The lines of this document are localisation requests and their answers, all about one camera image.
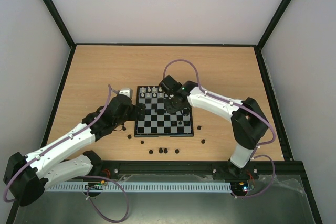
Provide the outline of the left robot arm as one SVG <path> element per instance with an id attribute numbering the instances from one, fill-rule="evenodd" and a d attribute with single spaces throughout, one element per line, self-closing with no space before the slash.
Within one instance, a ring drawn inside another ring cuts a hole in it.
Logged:
<path id="1" fill-rule="evenodd" d="M 9 159 L 4 174 L 6 192 L 20 206 L 35 202 L 46 189 L 74 177 L 95 175 L 101 159 L 94 151 L 86 151 L 75 159 L 66 158 L 87 145 L 111 134 L 126 121 L 145 115 L 145 104 L 118 94 L 104 106 L 89 113 L 70 132 L 34 152 L 16 152 Z"/>

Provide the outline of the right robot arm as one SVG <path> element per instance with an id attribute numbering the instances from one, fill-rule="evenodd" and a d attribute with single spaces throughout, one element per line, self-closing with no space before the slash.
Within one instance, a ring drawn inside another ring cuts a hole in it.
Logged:
<path id="1" fill-rule="evenodd" d="M 231 123 L 237 145 L 225 172 L 233 178 L 242 177 L 247 172 L 247 164 L 253 157 L 258 142 L 270 127 L 256 100 L 228 98 L 210 92 L 193 81 L 181 84 L 170 75 L 160 82 L 159 87 L 168 95 L 164 99 L 168 113 L 182 111 L 190 106 L 216 114 Z"/>

